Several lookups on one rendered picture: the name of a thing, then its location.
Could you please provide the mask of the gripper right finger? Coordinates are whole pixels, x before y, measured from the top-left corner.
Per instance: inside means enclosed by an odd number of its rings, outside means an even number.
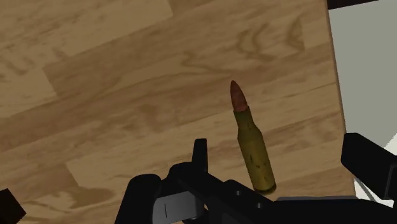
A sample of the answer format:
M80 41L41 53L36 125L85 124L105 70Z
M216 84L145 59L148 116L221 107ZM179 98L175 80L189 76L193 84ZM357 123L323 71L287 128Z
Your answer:
M380 199L397 200L397 155L359 133L346 133L341 163Z

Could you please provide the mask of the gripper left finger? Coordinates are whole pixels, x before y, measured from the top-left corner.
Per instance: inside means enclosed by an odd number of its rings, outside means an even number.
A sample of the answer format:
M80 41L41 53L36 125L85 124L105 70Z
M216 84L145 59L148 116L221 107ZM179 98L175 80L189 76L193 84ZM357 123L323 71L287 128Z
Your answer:
M115 224L230 224L220 206L210 205L218 184L208 174L207 140L196 139L192 160L173 165L165 179L141 174L129 181Z

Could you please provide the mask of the brass rifle cartridge, copper tip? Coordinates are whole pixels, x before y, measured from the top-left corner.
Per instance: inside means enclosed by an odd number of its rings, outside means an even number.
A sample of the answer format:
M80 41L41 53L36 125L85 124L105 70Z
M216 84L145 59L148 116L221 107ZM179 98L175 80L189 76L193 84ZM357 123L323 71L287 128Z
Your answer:
M270 194L275 191L277 185L263 134L254 123L245 95L234 80L230 82L230 97L237 122L237 141L252 186L260 194Z

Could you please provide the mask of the black block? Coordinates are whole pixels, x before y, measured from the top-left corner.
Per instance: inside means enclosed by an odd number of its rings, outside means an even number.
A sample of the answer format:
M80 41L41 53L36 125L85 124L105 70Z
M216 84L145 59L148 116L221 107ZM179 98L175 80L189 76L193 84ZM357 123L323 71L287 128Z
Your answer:
M0 190L0 224L17 224L26 212L8 188Z

